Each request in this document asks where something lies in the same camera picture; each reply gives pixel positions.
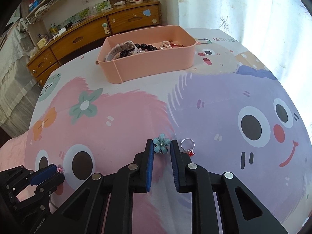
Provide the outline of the blue flower clip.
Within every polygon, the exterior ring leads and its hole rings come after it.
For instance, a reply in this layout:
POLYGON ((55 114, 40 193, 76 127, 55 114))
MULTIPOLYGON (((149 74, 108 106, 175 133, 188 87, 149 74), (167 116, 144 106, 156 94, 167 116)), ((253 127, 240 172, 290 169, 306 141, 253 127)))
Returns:
POLYGON ((165 134, 160 134, 158 137, 153 138, 152 142, 156 154, 168 153, 168 146, 171 144, 171 140, 166 138, 165 134))

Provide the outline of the pink smart watch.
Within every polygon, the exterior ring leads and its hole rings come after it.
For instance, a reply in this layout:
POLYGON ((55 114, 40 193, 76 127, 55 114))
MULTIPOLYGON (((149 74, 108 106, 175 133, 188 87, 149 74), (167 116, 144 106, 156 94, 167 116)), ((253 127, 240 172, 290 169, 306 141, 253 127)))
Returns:
POLYGON ((132 41, 126 41, 124 43, 117 44, 105 57, 105 61, 111 61, 114 57, 122 51, 133 51, 134 54, 138 54, 138 48, 132 41))

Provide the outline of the white lace bed cover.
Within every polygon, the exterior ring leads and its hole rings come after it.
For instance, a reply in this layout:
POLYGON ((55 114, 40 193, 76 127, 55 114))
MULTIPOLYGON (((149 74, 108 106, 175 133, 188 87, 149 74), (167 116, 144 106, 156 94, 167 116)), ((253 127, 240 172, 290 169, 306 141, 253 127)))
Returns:
POLYGON ((17 137, 30 126, 41 88, 27 68, 38 50, 23 20, 17 20, 1 38, 1 128, 17 137))

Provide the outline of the cartoon printed table mat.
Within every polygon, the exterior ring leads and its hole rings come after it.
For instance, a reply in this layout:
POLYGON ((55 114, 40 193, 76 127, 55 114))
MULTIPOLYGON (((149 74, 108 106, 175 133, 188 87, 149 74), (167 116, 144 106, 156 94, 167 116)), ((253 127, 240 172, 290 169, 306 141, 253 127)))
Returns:
POLYGON ((61 66, 39 95, 25 166, 61 166, 57 209, 93 173, 129 164, 165 134, 195 142, 193 162, 234 173, 289 233, 311 214, 311 142, 291 97, 253 53, 220 30, 191 29, 194 63, 121 84, 107 81, 94 49, 61 66))

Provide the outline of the wooden desk with drawers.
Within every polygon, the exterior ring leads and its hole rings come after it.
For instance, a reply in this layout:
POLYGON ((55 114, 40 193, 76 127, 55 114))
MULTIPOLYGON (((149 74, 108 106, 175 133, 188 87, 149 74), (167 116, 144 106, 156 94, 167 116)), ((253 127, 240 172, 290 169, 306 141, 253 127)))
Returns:
POLYGON ((35 54, 27 68, 37 83, 43 86, 54 70, 71 59, 100 47, 107 37, 160 24, 159 1, 117 6, 70 27, 35 54))

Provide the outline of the pink plastic tray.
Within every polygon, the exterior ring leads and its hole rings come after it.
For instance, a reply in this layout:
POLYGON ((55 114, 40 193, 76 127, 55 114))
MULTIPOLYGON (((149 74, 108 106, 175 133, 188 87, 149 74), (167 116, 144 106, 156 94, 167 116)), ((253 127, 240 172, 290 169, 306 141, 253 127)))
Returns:
POLYGON ((178 25, 142 28, 107 37, 96 64, 101 67, 108 82, 118 84, 150 75, 186 70, 193 64, 195 47, 196 40, 178 25), (132 41, 134 44, 150 44, 156 48, 163 41, 171 41, 177 47, 105 61, 112 48, 126 41, 132 41))

